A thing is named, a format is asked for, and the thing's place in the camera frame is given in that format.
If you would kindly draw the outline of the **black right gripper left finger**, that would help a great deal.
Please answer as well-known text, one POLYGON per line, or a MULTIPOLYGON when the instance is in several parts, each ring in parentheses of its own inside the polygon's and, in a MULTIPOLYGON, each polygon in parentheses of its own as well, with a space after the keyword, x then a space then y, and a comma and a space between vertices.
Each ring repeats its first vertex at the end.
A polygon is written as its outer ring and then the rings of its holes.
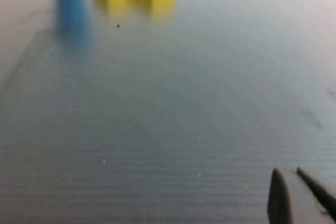
POLYGON ((267 215, 269 223, 292 223, 288 185, 283 173, 277 168, 271 174, 267 215))

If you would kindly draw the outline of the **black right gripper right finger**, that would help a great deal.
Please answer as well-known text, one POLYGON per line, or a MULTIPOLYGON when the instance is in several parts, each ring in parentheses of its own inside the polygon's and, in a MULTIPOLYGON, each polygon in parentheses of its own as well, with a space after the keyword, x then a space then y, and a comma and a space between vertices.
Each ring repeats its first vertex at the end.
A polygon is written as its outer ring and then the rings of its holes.
POLYGON ((315 172, 297 167, 297 175, 304 181, 317 201, 324 207, 324 215, 330 216, 335 222, 335 186, 322 180, 315 172))

